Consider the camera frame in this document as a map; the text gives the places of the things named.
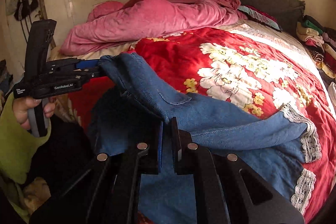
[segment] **yellow-green sleeve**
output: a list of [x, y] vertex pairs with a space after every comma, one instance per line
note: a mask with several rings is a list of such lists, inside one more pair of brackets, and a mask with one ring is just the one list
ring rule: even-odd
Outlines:
[[51, 125], [49, 122], [45, 137], [34, 137], [16, 121], [12, 110], [13, 100], [13, 94], [10, 94], [0, 116], [0, 173], [23, 184], [33, 155], [50, 137]]

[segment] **folded clothes pile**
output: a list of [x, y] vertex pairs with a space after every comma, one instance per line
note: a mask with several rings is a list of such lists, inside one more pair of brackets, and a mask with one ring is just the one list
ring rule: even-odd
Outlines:
[[313, 17], [305, 15], [297, 23], [296, 35], [310, 53], [315, 65], [336, 78], [336, 30], [323, 27]]
[[316, 20], [307, 15], [296, 26], [297, 37], [310, 52], [313, 60], [319, 63], [324, 60], [323, 31], [320, 27], [323, 28]]

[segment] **door handle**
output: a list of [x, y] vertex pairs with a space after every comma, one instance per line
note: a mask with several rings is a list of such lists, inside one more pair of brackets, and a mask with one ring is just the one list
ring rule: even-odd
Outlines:
[[40, 20], [43, 19], [41, 10], [39, 10], [38, 14], [35, 15], [35, 17], [37, 17], [37, 16], [39, 17]]

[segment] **pink blanket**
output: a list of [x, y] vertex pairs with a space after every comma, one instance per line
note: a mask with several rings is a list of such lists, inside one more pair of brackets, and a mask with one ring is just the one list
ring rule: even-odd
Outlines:
[[87, 23], [73, 27], [59, 51], [76, 56], [121, 41], [234, 24], [240, 4], [240, 0], [130, 0], [119, 9], [108, 2], [96, 7]]

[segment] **denim jeans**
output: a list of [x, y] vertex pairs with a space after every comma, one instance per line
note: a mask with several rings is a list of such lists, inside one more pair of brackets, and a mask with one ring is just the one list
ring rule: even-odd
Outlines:
[[[260, 120], [230, 102], [177, 92], [136, 53], [103, 56], [98, 64], [116, 87], [92, 112], [88, 135], [96, 153], [122, 153], [151, 138], [152, 119], [168, 126], [175, 116], [194, 142], [219, 155], [236, 153], [285, 198], [294, 194], [305, 162], [300, 137], [306, 122], [291, 122], [282, 111]], [[139, 209], [157, 224], [196, 223], [193, 177], [174, 174], [169, 130], [163, 140], [161, 173], [142, 175]]]

